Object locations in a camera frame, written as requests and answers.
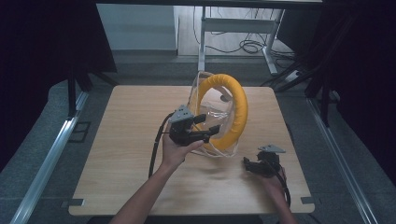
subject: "wooden tabletop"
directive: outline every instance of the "wooden tabletop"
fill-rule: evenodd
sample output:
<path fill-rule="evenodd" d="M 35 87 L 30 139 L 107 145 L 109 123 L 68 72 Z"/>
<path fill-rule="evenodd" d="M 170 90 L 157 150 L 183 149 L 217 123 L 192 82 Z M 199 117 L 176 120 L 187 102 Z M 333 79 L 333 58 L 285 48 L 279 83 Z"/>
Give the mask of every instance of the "wooden tabletop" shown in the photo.
<path fill-rule="evenodd" d="M 154 138 L 163 119 L 186 104 L 191 87 L 117 86 L 108 102 L 70 206 L 75 216 L 115 215 L 147 180 Z M 257 159 L 257 147 L 269 144 L 286 149 L 285 167 L 293 213 L 310 213 L 315 206 L 282 118 L 274 92 L 245 87 L 247 125 L 232 158 L 189 154 L 169 179 L 151 210 L 152 215 L 226 215 L 274 213 L 258 179 L 246 172 L 243 157 Z M 162 157 L 159 146 L 156 166 Z"/>

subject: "gray floor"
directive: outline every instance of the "gray floor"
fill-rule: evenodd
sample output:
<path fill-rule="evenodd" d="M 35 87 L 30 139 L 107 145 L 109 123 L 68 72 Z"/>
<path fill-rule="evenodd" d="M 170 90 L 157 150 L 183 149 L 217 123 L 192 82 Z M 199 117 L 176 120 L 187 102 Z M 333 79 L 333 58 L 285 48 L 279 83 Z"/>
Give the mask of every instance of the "gray floor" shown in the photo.
<path fill-rule="evenodd" d="M 196 75 L 194 57 L 116 57 L 119 72 L 107 74 L 120 84 L 133 85 L 190 85 Z M 259 86 L 269 78 L 263 58 L 212 58 L 206 70 L 228 73 L 240 80 L 243 86 Z M 52 174 L 29 223 L 86 223 L 90 217 L 72 217 L 67 203 L 73 196 L 79 175 L 112 86 L 92 76 L 94 88 L 79 122 L 90 122 L 85 141 L 68 143 Z M 304 97 L 303 83 L 289 91 L 277 93 L 282 114 L 288 126 L 302 165 L 304 175 L 315 200 L 312 214 L 296 215 L 300 223 L 363 223 L 361 214 L 349 189 L 341 177 L 318 125 Z M 21 203 L 26 190 L 67 116 L 66 83 L 54 86 L 49 102 L 35 127 L 0 176 L 0 223 L 8 223 Z M 330 107 L 330 125 L 338 145 L 361 184 L 378 223 L 396 221 L 396 189 L 381 170 L 359 138 L 348 128 L 335 109 Z M 74 134 L 71 139 L 79 139 Z M 275 223 L 275 216 L 262 216 L 264 223 Z"/>

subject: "person's left hand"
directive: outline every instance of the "person's left hand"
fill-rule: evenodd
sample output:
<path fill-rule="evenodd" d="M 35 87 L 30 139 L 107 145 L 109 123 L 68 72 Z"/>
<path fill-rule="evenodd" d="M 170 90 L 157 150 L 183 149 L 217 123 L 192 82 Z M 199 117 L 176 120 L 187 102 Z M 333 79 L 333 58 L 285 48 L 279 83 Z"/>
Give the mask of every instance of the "person's left hand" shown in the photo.
<path fill-rule="evenodd" d="M 169 137 L 171 124 L 167 124 L 165 134 L 163 135 L 163 163 L 162 165 L 175 171 L 177 167 L 185 160 L 186 155 L 201 147 L 204 144 L 203 140 L 193 142 L 186 147 L 177 145 Z"/>

